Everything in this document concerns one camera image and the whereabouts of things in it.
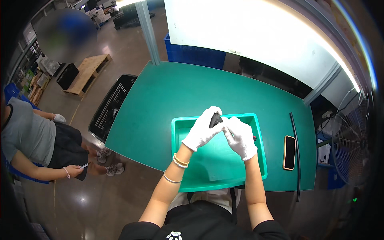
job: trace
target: fan guard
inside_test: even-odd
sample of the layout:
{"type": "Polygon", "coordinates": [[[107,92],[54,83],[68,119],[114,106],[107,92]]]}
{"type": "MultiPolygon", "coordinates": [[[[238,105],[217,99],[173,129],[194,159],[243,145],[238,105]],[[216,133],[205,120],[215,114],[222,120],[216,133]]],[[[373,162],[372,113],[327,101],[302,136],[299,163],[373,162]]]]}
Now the fan guard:
{"type": "Polygon", "coordinates": [[[361,100],[362,96],[357,95],[356,92],[346,95],[332,127],[332,154],[336,170],[344,182],[354,186],[362,185],[369,172],[368,101],[361,100]]]}

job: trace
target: hand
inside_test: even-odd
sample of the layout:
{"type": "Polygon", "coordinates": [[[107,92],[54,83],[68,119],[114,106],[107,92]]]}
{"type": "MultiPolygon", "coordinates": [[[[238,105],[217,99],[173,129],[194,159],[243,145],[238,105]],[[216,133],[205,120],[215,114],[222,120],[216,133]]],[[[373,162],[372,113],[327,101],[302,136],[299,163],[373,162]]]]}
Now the hand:
{"type": "Polygon", "coordinates": [[[257,154],[257,147],[253,141],[252,128],[248,124],[243,123],[237,117],[228,120],[222,117],[223,123],[226,125],[224,135],[228,141],[228,145],[240,155],[241,160],[246,161],[257,154]]]}
{"type": "Polygon", "coordinates": [[[77,165],[69,165],[65,167],[65,169],[68,171],[71,177],[76,177],[77,175],[79,175],[84,171],[84,168],[82,169],[80,168],[81,166],[77,166],[77,165]]]}
{"type": "Polygon", "coordinates": [[[203,114],[201,114],[201,116],[196,120],[187,137],[181,142],[196,152],[199,147],[204,146],[216,134],[223,131],[225,126],[222,122],[213,128],[209,128],[209,123],[211,122],[211,118],[214,113],[223,115],[219,107],[210,107],[206,109],[203,114]]]}
{"type": "Polygon", "coordinates": [[[53,121],[54,121],[54,122],[65,123],[65,117],[63,117],[63,116],[60,115],[60,114],[54,114],[54,115],[53,115],[53,121]]]}

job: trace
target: black skirt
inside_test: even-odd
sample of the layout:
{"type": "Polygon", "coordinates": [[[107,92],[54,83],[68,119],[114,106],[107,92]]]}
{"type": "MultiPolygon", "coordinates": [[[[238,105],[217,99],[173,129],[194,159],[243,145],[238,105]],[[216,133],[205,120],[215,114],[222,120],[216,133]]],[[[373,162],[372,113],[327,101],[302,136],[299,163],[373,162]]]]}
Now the black skirt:
{"type": "MultiPolygon", "coordinates": [[[[88,151],[81,147],[80,131],[59,122],[55,122],[55,125],[55,147],[48,167],[61,169],[68,165],[82,166],[88,163],[88,151]]],[[[87,175],[87,169],[88,167],[85,167],[76,178],[83,181],[87,175]]]]}

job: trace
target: green tray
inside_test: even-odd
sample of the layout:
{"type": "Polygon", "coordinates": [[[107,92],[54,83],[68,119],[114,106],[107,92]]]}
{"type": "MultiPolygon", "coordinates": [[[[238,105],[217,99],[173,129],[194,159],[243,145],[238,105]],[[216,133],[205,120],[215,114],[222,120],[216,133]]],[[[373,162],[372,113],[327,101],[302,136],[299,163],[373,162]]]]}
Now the green tray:
{"type": "MultiPolygon", "coordinates": [[[[263,139],[259,122],[254,113],[223,115],[227,118],[237,117],[252,127],[257,137],[255,145],[262,179],[266,179],[266,161],[263,139]]],[[[177,152],[181,141],[187,136],[198,117],[172,119],[172,156],[177,152]]],[[[229,146],[223,132],[214,136],[206,145],[193,153],[189,167],[185,170],[179,192],[198,192],[227,187],[240,186],[245,183],[245,167],[240,156],[229,146]]]]}

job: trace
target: phone case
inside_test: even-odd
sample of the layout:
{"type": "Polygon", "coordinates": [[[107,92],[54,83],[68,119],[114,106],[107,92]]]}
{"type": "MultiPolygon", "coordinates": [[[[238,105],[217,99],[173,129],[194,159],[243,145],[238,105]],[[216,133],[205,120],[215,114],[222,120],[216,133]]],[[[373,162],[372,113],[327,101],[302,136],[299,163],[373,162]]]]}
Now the phone case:
{"type": "Polygon", "coordinates": [[[291,136],[285,136],[284,137],[284,160],[283,160],[283,169],[284,170],[293,170],[294,168],[295,168],[295,161],[296,161],[296,139],[294,138],[294,137],[291,137],[291,138],[293,138],[294,140],[295,140],[295,158],[293,159],[293,168],[291,169],[291,168],[285,168],[284,167],[284,165],[285,165],[285,151],[286,151],[286,140],[287,140],[287,137],[291,137],[291,136]]]}

